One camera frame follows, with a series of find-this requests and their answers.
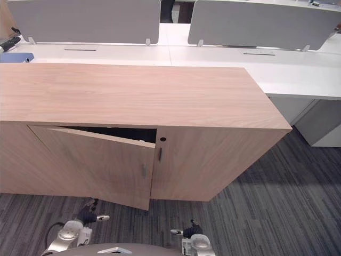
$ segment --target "open cabinet door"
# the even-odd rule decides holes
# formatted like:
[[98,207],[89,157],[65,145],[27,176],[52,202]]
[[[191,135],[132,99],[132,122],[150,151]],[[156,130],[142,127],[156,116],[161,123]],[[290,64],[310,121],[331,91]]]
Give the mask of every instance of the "open cabinet door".
[[64,162],[75,194],[148,210],[154,143],[56,126],[30,128]]

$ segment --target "gray privacy screen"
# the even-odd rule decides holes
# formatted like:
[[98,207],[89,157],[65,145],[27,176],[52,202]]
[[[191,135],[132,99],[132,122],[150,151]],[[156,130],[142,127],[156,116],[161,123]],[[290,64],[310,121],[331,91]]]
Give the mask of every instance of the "gray privacy screen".
[[25,40],[151,43],[159,39],[160,0],[9,0]]
[[250,2],[198,0],[189,44],[319,49],[341,22],[341,12]]

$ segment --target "cabinet top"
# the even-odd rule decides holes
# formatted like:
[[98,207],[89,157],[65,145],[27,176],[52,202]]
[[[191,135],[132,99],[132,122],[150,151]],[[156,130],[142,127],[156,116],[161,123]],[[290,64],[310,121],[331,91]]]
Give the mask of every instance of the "cabinet top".
[[287,129],[243,68],[0,64],[0,121]]

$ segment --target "door handle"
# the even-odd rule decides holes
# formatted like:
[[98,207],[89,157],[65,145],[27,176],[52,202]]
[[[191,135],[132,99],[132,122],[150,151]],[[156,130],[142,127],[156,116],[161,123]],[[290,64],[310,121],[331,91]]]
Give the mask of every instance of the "door handle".
[[161,159],[162,159],[162,148],[160,148],[159,150],[159,162],[161,162]]
[[145,167],[144,164],[142,165],[142,176],[143,176],[143,179],[146,179],[147,177],[147,168]]

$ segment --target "gray carpet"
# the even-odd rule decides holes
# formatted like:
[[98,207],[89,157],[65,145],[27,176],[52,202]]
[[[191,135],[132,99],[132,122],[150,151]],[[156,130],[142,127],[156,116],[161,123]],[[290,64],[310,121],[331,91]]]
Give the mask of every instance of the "gray carpet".
[[[0,194],[0,255],[39,255],[48,227],[85,202]],[[194,217],[219,256],[341,255],[341,149],[311,148],[293,130],[210,202],[154,200],[147,212],[100,201],[97,211],[111,219],[91,224],[92,243],[179,247],[169,230]]]

